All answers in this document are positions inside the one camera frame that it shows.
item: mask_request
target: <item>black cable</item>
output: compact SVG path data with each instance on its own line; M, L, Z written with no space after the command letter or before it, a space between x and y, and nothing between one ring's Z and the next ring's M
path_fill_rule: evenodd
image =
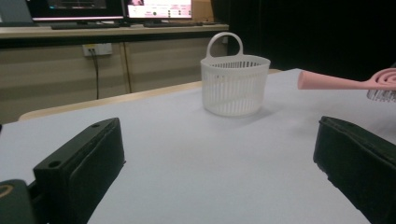
M92 59L93 59L93 64L95 66L95 71L96 71L96 100L99 100L99 65L98 65L98 59L97 55L95 52L95 49L88 49L90 52Z

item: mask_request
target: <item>white plastic basket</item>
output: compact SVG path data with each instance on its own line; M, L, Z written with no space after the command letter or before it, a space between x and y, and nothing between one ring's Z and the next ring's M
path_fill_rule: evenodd
M213 43L225 35L238 41L239 52L234 56L212 57ZM201 60L204 108L227 117L247 116L259 111L270 63L261 57L244 55L242 41L233 33L213 36L207 46L206 58Z

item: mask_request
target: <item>monitor screen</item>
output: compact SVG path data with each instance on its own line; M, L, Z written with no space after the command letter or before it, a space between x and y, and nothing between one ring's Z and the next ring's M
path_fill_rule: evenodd
M26 0L34 22L115 21L123 18L123 0Z
M126 0L129 19L192 19L191 0Z

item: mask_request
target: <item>white table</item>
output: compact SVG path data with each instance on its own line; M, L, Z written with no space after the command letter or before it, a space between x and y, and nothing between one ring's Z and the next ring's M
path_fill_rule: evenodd
M205 111L201 89L9 123L0 180L33 167L87 126L120 118L127 163L90 223L368 223L313 163L321 116L396 143L396 104L366 91L299 91L300 70L267 79L264 107L242 119Z

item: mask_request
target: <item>pink hairbrush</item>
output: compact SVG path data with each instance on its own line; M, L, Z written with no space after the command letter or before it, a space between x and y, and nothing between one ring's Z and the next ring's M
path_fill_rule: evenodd
M355 81L302 71L298 79L299 90L368 90L371 100L396 102L396 68L375 73L367 81Z

